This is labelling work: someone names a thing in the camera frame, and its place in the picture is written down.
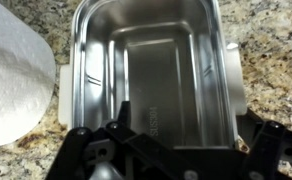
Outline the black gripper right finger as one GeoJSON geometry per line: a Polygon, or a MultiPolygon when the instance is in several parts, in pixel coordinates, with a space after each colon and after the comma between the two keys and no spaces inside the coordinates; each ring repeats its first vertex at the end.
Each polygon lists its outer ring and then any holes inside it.
{"type": "Polygon", "coordinates": [[[278,170],[280,161],[292,166],[292,131],[274,120],[264,120],[248,109],[236,117],[239,136],[250,151],[243,160],[243,180],[291,180],[278,170]]]}

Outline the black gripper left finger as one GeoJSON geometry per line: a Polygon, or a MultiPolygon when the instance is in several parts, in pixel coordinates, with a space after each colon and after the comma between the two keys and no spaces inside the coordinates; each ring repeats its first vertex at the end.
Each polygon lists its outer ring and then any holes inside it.
{"type": "Polygon", "coordinates": [[[45,180],[89,180],[108,163],[125,180],[203,180],[203,173],[176,152],[128,127],[131,106],[121,103],[118,118],[92,131],[70,130],[45,180]]]}

